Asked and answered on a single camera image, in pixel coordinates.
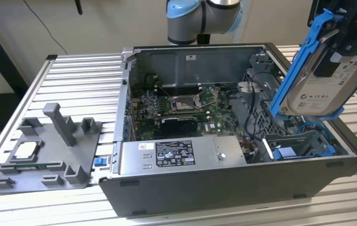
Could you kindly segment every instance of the power supply label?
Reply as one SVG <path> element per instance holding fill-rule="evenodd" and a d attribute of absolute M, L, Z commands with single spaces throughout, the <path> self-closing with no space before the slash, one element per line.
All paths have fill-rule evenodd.
<path fill-rule="evenodd" d="M 195 165 L 192 143 L 190 140 L 156 143 L 156 165 L 188 166 Z"/>

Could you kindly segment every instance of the blue latch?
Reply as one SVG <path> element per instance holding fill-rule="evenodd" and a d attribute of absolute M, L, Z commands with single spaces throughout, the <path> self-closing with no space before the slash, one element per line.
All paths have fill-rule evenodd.
<path fill-rule="evenodd" d="M 107 158 L 95 158 L 95 166 L 107 166 Z"/>

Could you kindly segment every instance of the aluminum table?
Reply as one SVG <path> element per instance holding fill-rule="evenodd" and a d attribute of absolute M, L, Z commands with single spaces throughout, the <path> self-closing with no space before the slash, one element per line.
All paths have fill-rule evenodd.
<path fill-rule="evenodd" d="M 281 46 L 279 50 L 291 61 L 298 46 Z M 112 152 L 120 63 L 119 54 L 59 56 L 45 61 L 0 135 L 0 163 L 21 135 L 16 130 L 21 118 L 39 117 L 41 122 L 49 122 L 41 113 L 48 102 L 57 102 L 61 114 L 71 115 L 75 122 L 83 117 L 103 122 L 95 155 Z M 357 93 L 339 118 L 357 136 Z M 311 199 L 120 218 L 96 185 L 103 172 L 93 170 L 85 189 L 0 195 L 0 225 L 357 225 L 357 174 L 335 179 Z"/>

